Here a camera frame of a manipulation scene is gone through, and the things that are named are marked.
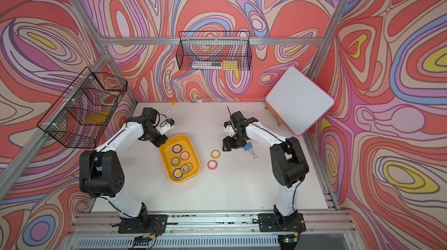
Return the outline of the yellow plastic storage box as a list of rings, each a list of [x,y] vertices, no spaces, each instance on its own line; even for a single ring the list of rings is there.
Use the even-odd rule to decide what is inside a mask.
[[[172,147],[176,144],[179,144],[182,146],[182,152],[187,151],[190,153],[190,158],[187,161],[183,161],[180,158],[181,153],[175,154],[172,151]],[[190,140],[190,138],[185,134],[179,134],[177,136],[169,138],[166,143],[159,148],[159,152],[161,154],[161,158],[163,160],[163,164],[165,167],[166,174],[168,175],[169,179],[174,183],[181,183],[188,179],[191,179],[195,175],[197,175],[201,169],[201,164],[199,161],[199,158],[194,150],[194,146]],[[171,160],[174,157],[178,157],[181,161],[180,165],[177,167],[173,167],[171,165]],[[179,180],[174,179],[173,177],[173,171],[175,169],[181,169],[183,165],[186,165],[187,163],[191,163],[193,168],[192,170],[187,173],[183,174],[183,177]]]

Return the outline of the yellow-green tape roll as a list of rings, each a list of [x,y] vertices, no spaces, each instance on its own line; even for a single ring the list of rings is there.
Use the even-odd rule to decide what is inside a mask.
[[[190,168],[190,166],[189,166],[188,164],[183,165],[183,166],[181,167],[181,171],[182,171],[183,174],[187,174],[187,173],[189,173],[190,170],[191,170],[191,168]]]
[[[177,166],[179,166],[180,163],[181,163],[181,161],[180,161],[180,159],[179,159],[178,157],[174,157],[174,158],[171,160],[171,165],[172,165],[173,167],[177,167]]]

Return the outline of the orange tape roll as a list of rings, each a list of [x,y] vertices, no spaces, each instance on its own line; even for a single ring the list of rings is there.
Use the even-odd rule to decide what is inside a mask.
[[[191,171],[191,170],[192,170],[192,168],[193,168],[192,164],[191,164],[191,163],[187,163],[186,165],[188,166],[188,168],[189,168],[189,171]]]
[[[219,159],[221,157],[221,152],[219,150],[213,150],[211,152],[211,157],[213,159]]]

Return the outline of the red tape roll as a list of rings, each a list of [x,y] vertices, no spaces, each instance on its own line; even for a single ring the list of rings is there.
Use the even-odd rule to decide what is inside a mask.
[[[188,153],[187,151],[183,151],[180,155],[180,158],[183,161],[187,161],[190,158],[190,153]]]
[[[207,167],[209,168],[209,170],[215,170],[218,167],[218,163],[216,162],[216,160],[210,160],[207,163]]]

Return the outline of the orange tape roll top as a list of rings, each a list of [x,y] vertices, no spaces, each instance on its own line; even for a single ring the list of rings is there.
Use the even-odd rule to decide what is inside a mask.
[[[186,165],[188,166],[188,168],[189,168],[189,171],[191,171],[191,170],[192,170],[192,168],[193,168],[192,164],[191,164],[191,163],[187,163]]]

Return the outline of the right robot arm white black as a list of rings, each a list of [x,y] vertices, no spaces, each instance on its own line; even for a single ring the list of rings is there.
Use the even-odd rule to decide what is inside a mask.
[[[295,199],[299,186],[309,172],[309,165],[299,140],[276,134],[253,117],[238,121],[231,119],[223,124],[223,128],[228,134],[222,140],[222,150],[225,152],[244,148],[251,140],[269,150],[272,173],[281,186],[270,225],[280,231],[293,229],[302,232],[304,223],[299,218]]]

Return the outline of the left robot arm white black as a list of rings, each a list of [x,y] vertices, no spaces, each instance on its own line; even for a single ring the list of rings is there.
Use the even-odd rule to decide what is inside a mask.
[[[170,122],[156,126],[147,116],[131,117],[105,143],[80,155],[81,192],[106,200],[119,213],[118,232],[121,234],[148,233],[158,237],[164,232],[161,223],[148,214],[146,205],[125,187],[125,174],[119,157],[137,140],[149,141],[159,148],[166,143],[166,133],[173,127]]]

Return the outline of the purple tape roll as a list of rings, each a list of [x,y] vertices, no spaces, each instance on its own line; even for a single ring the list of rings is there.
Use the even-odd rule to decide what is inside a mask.
[[[175,154],[179,154],[179,153],[182,152],[182,146],[179,145],[179,144],[176,144],[176,145],[174,145],[174,146],[172,147],[172,151],[173,151],[173,153],[175,153]]]
[[[176,180],[181,179],[181,178],[183,177],[183,172],[182,172],[182,170],[181,170],[181,169],[175,169],[175,170],[173,171],[173,177],[174,177],[174,179],[176,179]]]

